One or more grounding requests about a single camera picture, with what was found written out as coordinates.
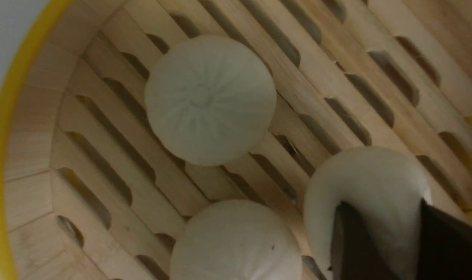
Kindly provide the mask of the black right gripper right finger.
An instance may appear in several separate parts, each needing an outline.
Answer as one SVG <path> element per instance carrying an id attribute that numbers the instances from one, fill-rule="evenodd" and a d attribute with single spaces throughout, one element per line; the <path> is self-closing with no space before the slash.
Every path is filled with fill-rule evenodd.
<path id="1" fill-rule="evenodd" d="M 418 280 L 472 280 L 472 226 L 421 202 Z"/>

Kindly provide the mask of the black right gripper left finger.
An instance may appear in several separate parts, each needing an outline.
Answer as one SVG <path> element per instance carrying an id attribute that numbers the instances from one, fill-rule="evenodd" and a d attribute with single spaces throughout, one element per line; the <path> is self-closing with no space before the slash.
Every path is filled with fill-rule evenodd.
<path id="1" fill-rule="evenodd" d="M 382 259 L 358 211 L 345 202 L 335 209 L 330 260 L 334 280 L 398 279 Z"/>

